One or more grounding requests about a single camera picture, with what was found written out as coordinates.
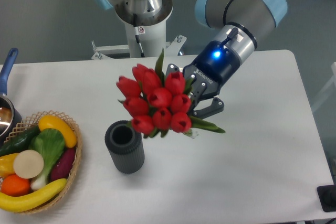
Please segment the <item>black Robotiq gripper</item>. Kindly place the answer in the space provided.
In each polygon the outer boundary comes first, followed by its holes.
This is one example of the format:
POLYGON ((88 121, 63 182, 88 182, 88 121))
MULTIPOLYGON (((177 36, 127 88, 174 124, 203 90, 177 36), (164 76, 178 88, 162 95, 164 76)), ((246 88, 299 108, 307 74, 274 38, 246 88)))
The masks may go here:
MULTIPOLYGON (((181 72, 185 78, 195 76, 192 83, 192 92, 196 95, 196 102, 213 98, 220 93, 222 86, 240 67, 239 58, 220 44, 219 41, 211 41, 205 49, 184 68, 170 63, 167 66, 165 76, 170 73, 181 72)), ((214 98, 212 103, 203 109, 193 110, 191 115, 199 119, 205 119, 224 110, 224 102, 220 98, 214 98)))

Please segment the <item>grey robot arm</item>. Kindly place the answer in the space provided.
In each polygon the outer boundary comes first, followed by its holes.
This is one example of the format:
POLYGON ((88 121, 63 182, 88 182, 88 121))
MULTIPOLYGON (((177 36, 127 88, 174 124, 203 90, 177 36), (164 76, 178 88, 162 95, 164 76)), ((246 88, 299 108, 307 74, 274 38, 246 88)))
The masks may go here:
MULTIPOLYGON (((124 23, 132 58, 157 57, 177 50, 166 43, 172 0, 95 0, 114 9, 124 23)), ((222 86, 255 51, 287 13, 286 0, 197 0, 196 20, 218 34, 182 73, 191 81, 189 115, 200 119, 223 111, 222 86)))

